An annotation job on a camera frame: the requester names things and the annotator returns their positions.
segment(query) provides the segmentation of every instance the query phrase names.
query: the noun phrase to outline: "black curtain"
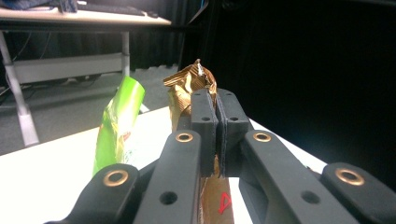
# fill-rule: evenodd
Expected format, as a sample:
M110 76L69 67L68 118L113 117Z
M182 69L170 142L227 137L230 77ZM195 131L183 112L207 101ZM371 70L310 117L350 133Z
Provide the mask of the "black curtain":
M251 118L396 190L396 7L246 1L222 9L207 64Z

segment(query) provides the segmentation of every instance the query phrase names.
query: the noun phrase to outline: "green packaging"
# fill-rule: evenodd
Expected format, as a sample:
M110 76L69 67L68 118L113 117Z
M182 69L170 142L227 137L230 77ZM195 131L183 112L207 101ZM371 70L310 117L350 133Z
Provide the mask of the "green packaging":
M127 163L132 153L126 151L124 142L132 134L134 122L145 96L145 89L131 77L124 77L119 90L108 103L96 141L93 166L95 175L114 163Z

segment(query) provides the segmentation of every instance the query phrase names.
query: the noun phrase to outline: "table leg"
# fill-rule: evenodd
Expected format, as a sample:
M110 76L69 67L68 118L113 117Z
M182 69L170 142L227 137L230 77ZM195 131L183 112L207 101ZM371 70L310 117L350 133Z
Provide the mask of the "table leg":
M23 142L26 147L39 144L37 132L35 131L35 124L33 122L32 114L30 113L28 105L24 102L21 86L17 80L15 68L7 48L6 40L3 32L0 31L0 50L3 55L3 63L6 68L6 76L9 80L9 87L14 94L17 103L18 118L20 120L21 132Z
M122 73L128 77L130 75L130 55L129 55L129 32L122 32Z

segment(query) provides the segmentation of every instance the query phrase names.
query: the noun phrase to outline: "crumpled foil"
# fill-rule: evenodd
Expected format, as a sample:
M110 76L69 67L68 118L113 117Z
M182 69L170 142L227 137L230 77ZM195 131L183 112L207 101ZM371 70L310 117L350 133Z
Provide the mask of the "crumpled foil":
M177 129L180 117L191 115L191 95L202 88L209 90L216 108L217 83L212 73L197 59L176 74L163 80L169 87L169 109L172 131ZM233 224L233 208L228 178L219 177L219 160L215 158L215 173L201 178L199 222L201 224Z
M213 106L216 104L216 80L209 70L201 66L199 59L194 64L164 79L163 84L170 87L168 97L172 131L177 129L177 123L181 116L191 114L191 95L194 91L203 88L209 89Z

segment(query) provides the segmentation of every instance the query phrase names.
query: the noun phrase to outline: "white tabletop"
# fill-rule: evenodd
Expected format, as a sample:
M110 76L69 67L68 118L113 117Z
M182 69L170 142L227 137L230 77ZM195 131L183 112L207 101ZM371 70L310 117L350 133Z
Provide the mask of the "white tabletop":
M253 126L265 130L254 121ZM41 224L65 218L92 177L97 133L98 129L92 129L1 156L0 223ZM167 107L138 116L130 145L126 146L137 158L133 165L141 169L158 159L170 133ZM321 173L326 165L323 161L281 141L303 164ZM245 224L250 218L238 181L230 178L234 219Z
M67 21L116 24L157 24L170 25L171 22L162 18L147 16L123 15L105 12L79 10L78 13L62 13L58 8L35 7L32 10L11 10L0 7L1 20L35 20L35 21Z

